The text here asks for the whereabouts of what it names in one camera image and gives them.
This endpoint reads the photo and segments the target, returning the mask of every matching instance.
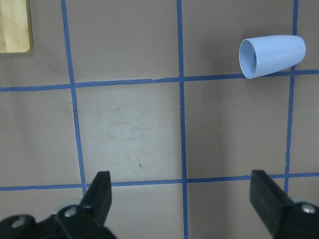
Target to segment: metal screw head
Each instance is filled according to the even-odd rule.
[[[307,203],[302,204],[301,209],[305,213],[315,213],[316,212],[315,207],[313,205],[310,205],[310,204],[307,204]]]
[[[76,207],[72,207],[64,212],[64,216],[67,218],[74,216],[75,214],[76,214]]]
[[[18,228],[24,225],[25,223],[25,217],[20,217],[18,220],[15,220],[12,224],[11,227],[12,228]]]

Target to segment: blue cup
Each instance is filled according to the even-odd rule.
[[[299,36],[277,35],[248,38],[239,47],[239,64],[248,79],[265,76],[301,62],[306,45]]]

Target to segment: blue grid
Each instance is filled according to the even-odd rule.
[[[228,75],[212,75],[212,76],[184,76],[183,65],[183,34],[182,34],[182,0],[176,0],[177,3],[177,28],[178,28],[178,61],[179,61],[179,77],[175,78],[162,78],[159,80],[154,79],[137,79],[137,80],[118,80],[118,81],[101,81],[101,82],[82,82],[75,83],[73,77],[72,56],[70,48],[70,38],[68,29],[67,9],[65,0],[61,0],[62,17],[64,23],[64,37],[65,37],[65,49],[69,72],[69,84],[50,85],[50,86],[26,86],[26,87],[4,87],[0,88],[0,92],[8,91],[47,91],[47,90],[59,90],[70,89],[72,94],[73,113],[74,113],[74,125],[76,130],[76,145],[79,161],[79,171],[81,177],[81,184],[62,184],[62,185],[40,185],[40,186],[15,186],[15,187],[0,187],[0,191],[17,191],[17,190],[30,190],[30,189],[69,189],[69,188],[81,188],[83,194],[86,193],[86,188],[90,186],[85,181],[82,146],[80,137],[79,120],[77,114],[77,96],[76,88],[81,87],[97,87],[97,86],[112,86],[112,85],[135,85],[135,84],[153,84],[153,83],[168,83],[179,82],[179,94],[180,94],[180,131],[181,131],[181,155],[182,155],[182,179],[172,180],[152,180],[152,181],[133,181],[133,182],[114,182],[112,186],[136,186],[136,185],[158,185],[158,184],[182,184],[183,191],[183,224],[184,224],[184,238],[188,238],[188,216],[187,216],[187,184],[188,183],[204,183],[204,182],[221,182],[221,181],[243,181],[250,180],[249,175],[246,176],[234,176],[234,177],[213,177],[213,178],[187,178],[186,167],[186,136],[185,136],[185,102],[184,102],[184,82],[188,81],[212,81],[212,80],[231,80],[244,78],[243,74],[228,74]],[[293,10],[293,27],[292,35],[297,35],[297,20],[298,20],[298,5],[299,0],[294,0]],[[273,179],[284,179],[284,190],[287,193],[289,189],[289,179],[299,177],[319,177],[319,172],[316,173],[290,173],[290,147],[291,147],[291,129],[293,123],[293,103],[294,103],[294,84],[295,75],[309,75],[319,74],[317,69],[310,70],[295,70],[295,67],[291,67],[290,71],[276,72],[268,75],[267,77],[290,77],[290,89],[289,89],[289,105],[288,105],[288,126],[287,126],[287,143],[286,143],[286,159],[285,159],[285,173],[270,175]]]

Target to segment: wooden board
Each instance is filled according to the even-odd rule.
[[[29,0],[0,0],[0,53],[32,48]]]

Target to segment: cup opening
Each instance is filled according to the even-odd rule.
[[[240,68],[248,79],[254,78],[256,72],[256,52],[250,41],[244,40],[239,48]]]

